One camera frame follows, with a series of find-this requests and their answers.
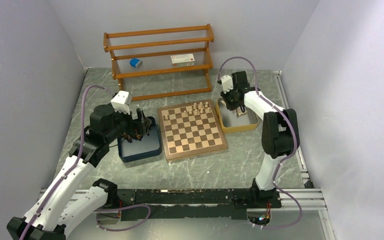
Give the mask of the light queen chess piece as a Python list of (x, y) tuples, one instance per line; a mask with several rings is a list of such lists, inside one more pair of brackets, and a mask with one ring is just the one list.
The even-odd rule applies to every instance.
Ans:
[(248, 112), (247, 110), (242, 111), (241, 109), (236, 110), (236, 116), (239, 118), (240, 116), (246, 115)]

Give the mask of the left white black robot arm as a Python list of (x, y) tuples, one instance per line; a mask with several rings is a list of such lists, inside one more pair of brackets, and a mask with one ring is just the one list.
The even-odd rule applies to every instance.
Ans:
[(141, 108), (133, 118), (111, 103), (94, 108), (80, 138), (73, 144), (65, 163), (49, 188), (23, 217), (13, 217), (6, 226), (14, 240), (65, 240), (71, 231), (97, 209), (120, 211), (118, 186), (96, 180), (86, 195), (68, 204), (84, 177), (96, 169), (117, 139), (140, 141), (155, 124)]

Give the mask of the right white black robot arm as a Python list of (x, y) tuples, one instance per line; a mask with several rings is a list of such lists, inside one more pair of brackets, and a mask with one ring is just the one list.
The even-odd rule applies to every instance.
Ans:
[(300, 145), (297, 113), (268, 99), (257, 86), (251, 86), (245, 71), (218, 75), (225, 106), (230, 111), (251, 110), (262, 120), (261, 145), (264, 159), (254, 179), (256, 190), (250, 193), (250, 202), (262, 207), (269, 194), (278, 186), (276, 178), (283, 163), (291, 158)]

